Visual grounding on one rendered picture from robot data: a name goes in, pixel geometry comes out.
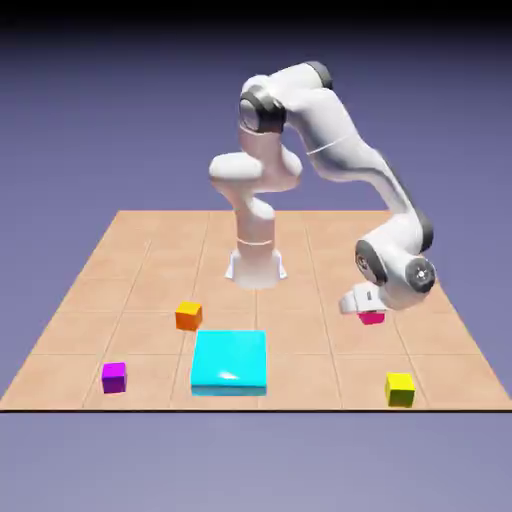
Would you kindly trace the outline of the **small yellow cube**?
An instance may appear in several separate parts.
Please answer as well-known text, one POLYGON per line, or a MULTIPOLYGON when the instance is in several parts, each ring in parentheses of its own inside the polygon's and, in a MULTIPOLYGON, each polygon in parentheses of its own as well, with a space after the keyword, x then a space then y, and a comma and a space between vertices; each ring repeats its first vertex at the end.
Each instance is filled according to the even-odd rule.
POLYGON ((389 407, 411 408, 415 391, 414 381, 409 373, 389 372, 386 375, 385 394, 389 407))

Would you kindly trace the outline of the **small purple cube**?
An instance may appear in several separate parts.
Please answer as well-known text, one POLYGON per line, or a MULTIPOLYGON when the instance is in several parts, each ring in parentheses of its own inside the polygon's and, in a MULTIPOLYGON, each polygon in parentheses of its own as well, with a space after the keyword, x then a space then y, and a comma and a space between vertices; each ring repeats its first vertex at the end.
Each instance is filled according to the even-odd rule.
POLYGON ((109 362, 102 367, 101 382, 105 394, 123 393, 127 385, 125 362, 109 362))

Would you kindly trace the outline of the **large cyan box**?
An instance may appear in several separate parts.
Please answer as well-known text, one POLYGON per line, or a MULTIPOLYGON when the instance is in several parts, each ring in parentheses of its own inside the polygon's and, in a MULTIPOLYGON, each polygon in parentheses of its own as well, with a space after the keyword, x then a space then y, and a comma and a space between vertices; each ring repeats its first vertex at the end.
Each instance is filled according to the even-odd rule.
POLYGON ((267 343, 263 330, 199 330, 190 385, 195 396, 263 396, 267 343))

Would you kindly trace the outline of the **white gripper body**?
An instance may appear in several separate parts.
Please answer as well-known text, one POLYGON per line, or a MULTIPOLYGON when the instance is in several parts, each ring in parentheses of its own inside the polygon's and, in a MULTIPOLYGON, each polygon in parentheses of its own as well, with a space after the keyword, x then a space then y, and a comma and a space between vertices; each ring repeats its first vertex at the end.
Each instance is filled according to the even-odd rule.
POLYGON ((380 288, 371 282, 364 282, 354 285, 339 300, 339 310, 342 314, 364 314, 385 312, 387 306, 380 298, 380 288))

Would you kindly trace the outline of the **small orange cube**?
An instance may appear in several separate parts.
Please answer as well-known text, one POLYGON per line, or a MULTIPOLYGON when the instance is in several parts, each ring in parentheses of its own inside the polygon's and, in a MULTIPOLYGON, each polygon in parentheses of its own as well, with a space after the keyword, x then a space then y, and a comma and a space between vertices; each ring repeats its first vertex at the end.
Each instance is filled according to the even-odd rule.
POLYGON ((176 328, 196 331, 203 319, 202 305, 198 302, 182 301, 175 311, 176 328))

